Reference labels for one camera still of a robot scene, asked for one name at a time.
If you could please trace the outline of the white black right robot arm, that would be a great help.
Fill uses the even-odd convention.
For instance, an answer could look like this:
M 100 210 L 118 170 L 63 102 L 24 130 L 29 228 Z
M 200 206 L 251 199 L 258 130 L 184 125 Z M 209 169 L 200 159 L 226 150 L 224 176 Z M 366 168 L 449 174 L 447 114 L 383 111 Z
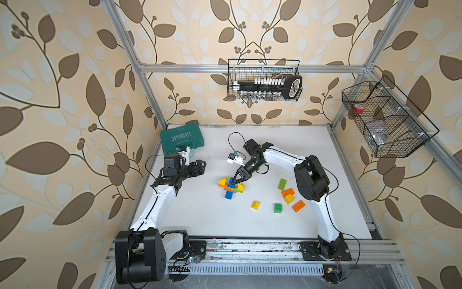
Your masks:
M 310 203 L 318 226 L 318 239 L 329 245 L 344 242 L 343 233 L 336 229 L 328 200 L 330 180 L 319 159 L 310 155 L 301 157 L 285 152 L 271 143 L 245 145 L 250 160 L 242 163 L 232 178 L 236 185 L 249 180 L 264 164 L 275 164 L 295 175 L 299 194 Z

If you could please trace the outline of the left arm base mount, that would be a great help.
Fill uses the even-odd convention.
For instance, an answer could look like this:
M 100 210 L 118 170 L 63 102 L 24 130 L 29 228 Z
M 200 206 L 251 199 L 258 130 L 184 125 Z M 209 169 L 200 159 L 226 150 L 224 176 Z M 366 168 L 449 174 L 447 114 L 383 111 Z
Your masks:
M 192 258 L 195 263 L 201 262 L 206 256 L 207 242 L 203 240 L 192 240 L 185 249 L 175 253 L 170 259 L 173 261 L 186 261 Z

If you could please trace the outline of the lime green lego brick small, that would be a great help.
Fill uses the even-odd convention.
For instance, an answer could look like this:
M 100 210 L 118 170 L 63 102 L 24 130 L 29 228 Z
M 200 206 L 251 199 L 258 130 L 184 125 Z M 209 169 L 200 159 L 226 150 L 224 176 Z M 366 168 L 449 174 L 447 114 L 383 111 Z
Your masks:
M 279 184 L 278 184 L 278 187 L 277 187 L 277 188 L 278 188 L 280 191 L 284 191 L 284 190 L 285 190 L 285 187 L 286 187 L 286 183 L 287 183 L 287 180 L 281 178 L 280 181 L 279 181 Z

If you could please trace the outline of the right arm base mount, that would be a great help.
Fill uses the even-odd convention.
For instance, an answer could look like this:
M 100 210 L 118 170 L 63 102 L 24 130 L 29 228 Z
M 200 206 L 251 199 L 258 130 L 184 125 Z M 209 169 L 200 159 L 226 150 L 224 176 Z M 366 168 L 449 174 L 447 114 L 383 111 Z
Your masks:
M 345 242 L 325 243 L 320 241 L 300 242 L 304 261 L 352 261 L 353 258 Z

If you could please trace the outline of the blue lego brick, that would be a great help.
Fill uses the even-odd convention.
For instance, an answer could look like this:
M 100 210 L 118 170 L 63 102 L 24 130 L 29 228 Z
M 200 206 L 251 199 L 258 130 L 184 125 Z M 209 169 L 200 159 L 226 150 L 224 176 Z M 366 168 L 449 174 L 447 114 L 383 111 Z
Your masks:
M 233 178 L 230 178 L 229 179 L 229 182 L 228 182 L 228 185 L 227 185 L 229 188 L 231 189 L 234 189 L 235 188 L 235 184 L 234 184 L 234 179 Z

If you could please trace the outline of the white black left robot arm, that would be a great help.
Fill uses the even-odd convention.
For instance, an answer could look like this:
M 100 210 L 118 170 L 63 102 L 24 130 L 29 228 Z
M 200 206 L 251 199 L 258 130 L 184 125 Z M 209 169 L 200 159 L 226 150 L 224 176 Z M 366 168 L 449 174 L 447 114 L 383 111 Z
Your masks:
M 205 173 L 202 160 L 184 164 L 179 155 L 164 158 L 164 167 L 151 188 L 154 193 L 138 220 L 115 238 L 115 278 L 118 284 L 158 282 L 167 263 L 178 253 L 187 253 L 189 236 L 185 230 L 160 232 L 169 206 L 189 178 Z

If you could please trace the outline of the blue lego brick base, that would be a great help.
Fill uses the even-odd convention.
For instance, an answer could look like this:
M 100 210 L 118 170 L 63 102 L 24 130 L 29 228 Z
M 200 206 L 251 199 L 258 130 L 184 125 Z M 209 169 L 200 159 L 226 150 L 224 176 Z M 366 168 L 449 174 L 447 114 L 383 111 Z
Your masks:
M 232 191 L 227 191 L 225 198 L 231 200 L 233 198 L 234 192 Z

